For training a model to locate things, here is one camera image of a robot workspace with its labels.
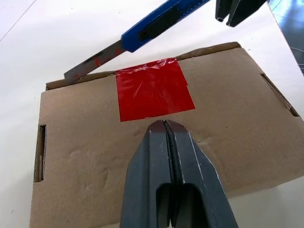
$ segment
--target white table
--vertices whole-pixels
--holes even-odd
[[[29,225],[39,100],[45,83],[63,78],[68,69],[117,41],[163,2],[37,0],[0,42],[1,228]],[[217,22],[214,14],[212,0],[135,53],[124,53],[97,71],[237,41],[304,116],[304,78],[267,4],[236,28]],[[240,228],[302,228],[303,192],[300,178],[230,203]]]

